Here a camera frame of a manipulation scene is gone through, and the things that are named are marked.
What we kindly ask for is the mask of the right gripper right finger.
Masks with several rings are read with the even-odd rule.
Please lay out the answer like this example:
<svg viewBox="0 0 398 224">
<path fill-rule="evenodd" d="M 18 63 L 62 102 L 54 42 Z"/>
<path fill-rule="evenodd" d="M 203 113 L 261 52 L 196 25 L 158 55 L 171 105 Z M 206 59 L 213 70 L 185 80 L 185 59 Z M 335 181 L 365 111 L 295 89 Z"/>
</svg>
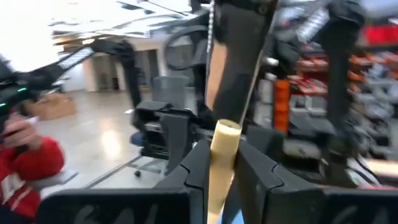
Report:
<svg viewBox="0 0 398 224">
<path fill-rule="evenodd" d="M 235 165 L 244 224 L 321 224 L 323 190 L 245 141 Z"/>
</svg>

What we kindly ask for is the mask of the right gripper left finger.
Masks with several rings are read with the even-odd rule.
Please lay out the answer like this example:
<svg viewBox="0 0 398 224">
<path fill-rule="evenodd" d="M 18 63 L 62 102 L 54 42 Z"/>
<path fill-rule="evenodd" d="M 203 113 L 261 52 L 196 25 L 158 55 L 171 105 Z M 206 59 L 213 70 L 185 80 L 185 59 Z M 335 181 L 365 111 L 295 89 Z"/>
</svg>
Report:
<svg viewBox="0 0 398 224">
<path fill-rule="evenodd" d="M 198 141 L 183 161 L 155 188 L 167 195 L 154 224 L 207 224 L 209 144 Z"/>
</svg>

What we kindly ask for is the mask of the orange cylinder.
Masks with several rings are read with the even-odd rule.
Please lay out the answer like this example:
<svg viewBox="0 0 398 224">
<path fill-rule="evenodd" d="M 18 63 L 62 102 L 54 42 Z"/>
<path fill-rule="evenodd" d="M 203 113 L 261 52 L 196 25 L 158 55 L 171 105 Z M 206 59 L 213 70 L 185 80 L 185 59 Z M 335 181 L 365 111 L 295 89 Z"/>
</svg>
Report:
<svg viewBox="0 0 398 224">
<path fill-rule="evenodd" d="M 273 127 L 284 134 L 289 130 L 290 86 L 288 80 L 274 82 Z"/>
</svg>

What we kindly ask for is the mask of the grey mesh office chair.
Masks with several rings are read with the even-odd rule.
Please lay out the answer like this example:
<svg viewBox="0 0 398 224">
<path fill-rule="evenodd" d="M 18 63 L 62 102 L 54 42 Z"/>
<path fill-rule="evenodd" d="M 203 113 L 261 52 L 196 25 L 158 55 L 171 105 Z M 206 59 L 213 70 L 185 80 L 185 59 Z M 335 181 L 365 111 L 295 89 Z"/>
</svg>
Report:
<svg viewBox="0 0 398 224">
<path fill-rule="evenodd" d="M 192 150 L 194 144 L 210 133 L 190 108 L 187 108 L 188 78 L 156 77 L 152 80 L 152 98 L 135 104 L 131 125 L 138 132 L 130 143 L 141 147 L 141 155 L 152 161 L 136 168 L 139 178 L 150 166 L 167 161 L 159 173 L 164 175 L 174 169 Z"/>
</svg>

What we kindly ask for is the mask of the cardboard box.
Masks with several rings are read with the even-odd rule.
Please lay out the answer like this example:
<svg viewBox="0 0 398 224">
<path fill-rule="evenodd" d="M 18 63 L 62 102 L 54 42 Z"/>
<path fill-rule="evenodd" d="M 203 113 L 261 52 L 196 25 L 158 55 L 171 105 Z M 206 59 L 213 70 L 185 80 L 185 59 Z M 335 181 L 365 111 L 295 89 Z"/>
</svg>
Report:
<svg viewBox="0 0 398 224">
<path fill-rule="evenodd" d="M 41 121 L 59 119 L 76 113 L 75 102 L 63 93 L 46 94 L 37 102 L 27 100 L 23 104 L 28 114 Z"/>
</svg>

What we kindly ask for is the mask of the person's hand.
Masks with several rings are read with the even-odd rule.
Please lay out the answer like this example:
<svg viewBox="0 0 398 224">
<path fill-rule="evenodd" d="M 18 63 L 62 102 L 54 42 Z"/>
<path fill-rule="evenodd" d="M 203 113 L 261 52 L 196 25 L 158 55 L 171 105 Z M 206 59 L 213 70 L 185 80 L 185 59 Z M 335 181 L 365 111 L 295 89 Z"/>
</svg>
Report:
<svg viewBox="0 0 398 224">
<path fill-rule="evenodd" d="M 5 122 L 2 133 L 5 147 L 27 146 L 36 150 L 41 146 L 43 137 L 37 132 L 35 126 L 25 117 L 13 113 Z"/>
</svg>

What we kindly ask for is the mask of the storage shelf with red bins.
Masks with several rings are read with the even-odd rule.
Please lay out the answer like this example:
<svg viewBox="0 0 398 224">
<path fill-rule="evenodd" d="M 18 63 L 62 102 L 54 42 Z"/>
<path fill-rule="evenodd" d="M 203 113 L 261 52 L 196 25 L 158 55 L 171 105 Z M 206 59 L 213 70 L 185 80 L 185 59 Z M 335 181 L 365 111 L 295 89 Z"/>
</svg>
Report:
<svg viewBox="0 0 398 224">
<path fill-rule="evenodd" d="M 359 30 L 340 23 L 318 34 L 317 43 L 323 55 L 300 57 L 292 71 L 276 73 L 289 81 L 288 133 L 336 135 L 364 156 L 398 158 L 390 125 L 398 119 L 398 25 Z"/>
</svg>

